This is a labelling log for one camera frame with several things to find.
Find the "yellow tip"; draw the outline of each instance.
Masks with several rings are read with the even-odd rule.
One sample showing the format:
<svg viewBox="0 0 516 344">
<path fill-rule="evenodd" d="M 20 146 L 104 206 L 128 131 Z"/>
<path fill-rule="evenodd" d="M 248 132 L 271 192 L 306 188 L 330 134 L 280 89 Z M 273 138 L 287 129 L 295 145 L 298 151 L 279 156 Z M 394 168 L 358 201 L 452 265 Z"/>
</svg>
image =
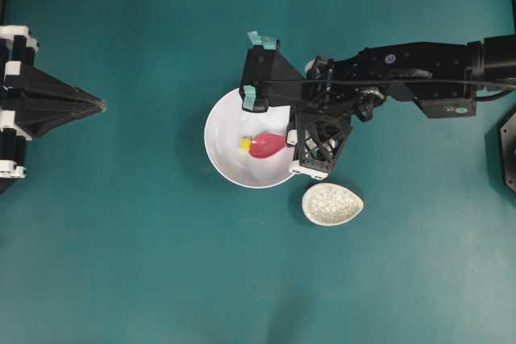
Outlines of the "yellow tip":
<svg viewBox="0 0 516 344">
<path fill-rule="evenodd" d="M 251 139 L 248 137 L 243 137 L 240 140 L 240 149 L 249 152 L 251 150 Z"/>
</svg>

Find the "white plastic part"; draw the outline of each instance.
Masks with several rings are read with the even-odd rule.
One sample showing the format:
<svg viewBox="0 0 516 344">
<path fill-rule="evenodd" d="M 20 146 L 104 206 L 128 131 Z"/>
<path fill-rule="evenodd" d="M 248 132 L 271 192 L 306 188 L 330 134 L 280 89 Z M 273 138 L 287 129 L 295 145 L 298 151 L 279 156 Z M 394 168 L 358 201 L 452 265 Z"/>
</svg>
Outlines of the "white plastic part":
<svg viewBox="0 0 516 344">
<path fill-rule="evenodd" d="M 18 166 L 13 160 L 0 160 L 0 178 L 23 179 L 25 167 Z"/>
<path fill-rule="evenodd" d="M 3 131 L 4 128 L 16 129 L 17 136 L 23 136 L 27 141 L 31 141 L 32 137 L 15 124 L 15 116 L 14 110 L 0 110 L 0 131 Z"/>
<path fill-rule="evenodd" d="M 19 60 L 10 60 L 6 63 L 6 76 L 19 76 L 22 68 L 22 63 Z"/>
<path fill-rule="evenodd" d="M 319 183 L 305 192 L 302 208 L 316 225 L 338 226 L 356 217 L 364 209 L 364 201 L 346 187 Z"/>
<path fill-rule="evenodd" d="M 13 160 L 0 160 L 0 173 L 14 173 L 16 163 Z"/>
<path fill-rule="evenodd" d="M 305 65 L 305 73 L 308 73 L 308 71 L 314 66 L 315 59 L 311 60 Z"/>
<path fill-rule="evenodd" d="M 7 46 L 12 48 L 15 35 L 22 35 L 27 39 L 28 48 L 34 48 L 38 52 L 38 41 L 29 35 L 29 27 L 27 26 L 0 26 L 0 39 L 7 40 Z"/>
<path fill-rule="evenodd" d="M 302 167 L 301 165 L 299 165 L 299 160 L 295 160 L 290 163 L 289 171 L 291 171 L 295 175 L 300 175 L 300 174 L 308 175 L 312 179 L 316 179 L 316 180 L 323 180 L 328 177 L 328 174 L 325 172 L 321 172 L 316 169 L 311 169 L 311 168 L 307 168 L 307 167 Z"/>
<path fill-rule="evenodd" d="M 289 106 L 268 108 L 266 113 L 243 111 L 239 90 L 232 90 L 218 100 L 206 120 L 204 145 L 210 162 L 222 176 L 242 187 L 266 189 L 284 183 L 293 176 L 289 172 L 293 148 L 256 159 L 240 149 L 239 142 L 263 132 L 285 135 L 289 112 Z"/>
<path fill-rule="evenodd" d="M 13 179 L 25 179 L 25 167 L 19 165 L 10 177 Z"/>
<path fill-rule="evenodd" d="M 287 144 L 289 145 L 298 145 L 298 131 L 292 129 L 287 134 Z"/>
</svg>

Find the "blue tape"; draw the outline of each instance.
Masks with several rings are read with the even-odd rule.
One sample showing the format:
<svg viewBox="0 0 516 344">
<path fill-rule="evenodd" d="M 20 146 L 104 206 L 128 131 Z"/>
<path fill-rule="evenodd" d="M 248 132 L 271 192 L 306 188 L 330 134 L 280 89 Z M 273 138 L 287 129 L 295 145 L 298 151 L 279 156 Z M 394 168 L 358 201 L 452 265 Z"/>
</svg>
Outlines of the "blue tape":
<svg viewBox="0 0 516 344">
<path fill-rule="evenodd" d="M 256 89 L 254 86 L 244 85 L 243 92 L 245 94 L 245 98 L 243 99 L 242 107 L 244 109 L 253 111 L 255 108 Z"/>
<path fill-rule="evenodd" d="M 258 35 L 258 31 L 249 31 L 248 37 L 255 46 L 263 46 L 265 50 L 276 50 L 276 38 Z"/>
</svg>

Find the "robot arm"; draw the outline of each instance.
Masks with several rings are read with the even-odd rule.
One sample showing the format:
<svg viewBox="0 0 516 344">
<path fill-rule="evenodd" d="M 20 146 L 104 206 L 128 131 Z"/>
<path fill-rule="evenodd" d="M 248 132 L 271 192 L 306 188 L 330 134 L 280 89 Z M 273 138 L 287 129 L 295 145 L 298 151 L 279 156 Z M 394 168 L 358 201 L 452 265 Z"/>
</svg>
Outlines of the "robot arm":
<svg viewBox="0 0 516 344">
<path fill-rule="evenodd" d="M 352 117 L 367 122 L 387 97 L 414 102 L 428 118 L 476 114 L 476 103 L 504 97 L 516 82 L 516 35 L 466 45 L 415 43 L 365 48 L 348 60 L 320 56 L 306 77 L 259 40 L 248 51 L 240 83 L 242 108 L 265 112 L 290 106 L 287 145 L 296 147 L 291 172 L 327 177 L 352 132 Z M 478 97 L 487 88 L 500 92 Z"/>
<path fill-rule="evenodd" d="M 0 26 L 0 193 L 25 178 L 27 142 L 102 112 L 105 102 L 41 72 L 25 26 Z"/>
</svg>

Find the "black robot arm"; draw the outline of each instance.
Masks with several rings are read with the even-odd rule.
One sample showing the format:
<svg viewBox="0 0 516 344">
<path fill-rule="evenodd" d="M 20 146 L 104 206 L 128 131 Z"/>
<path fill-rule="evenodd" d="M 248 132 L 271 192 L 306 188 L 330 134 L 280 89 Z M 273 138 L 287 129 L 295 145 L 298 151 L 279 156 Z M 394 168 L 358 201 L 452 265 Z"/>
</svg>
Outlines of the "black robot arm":
<svg viewBox="0 0 516 344">
<path fill-rule="evenodd" d="M 476 103 L 510 93 L 516 83 L 516 35 L 460 44 L 414 43 L 365 48 L 348 60 L 317 56 L 303 77 L 279 42 L 253 42 L 240 83 L 243 109 L 291 106 L 287 145 L 296 147 L 291 172 L 328 176 L 352 131 L 387 97 L 414 102 L 428 118 L 476 114 Z M 479 90 L 497 91 L 478 97 Z"/>
</svg>

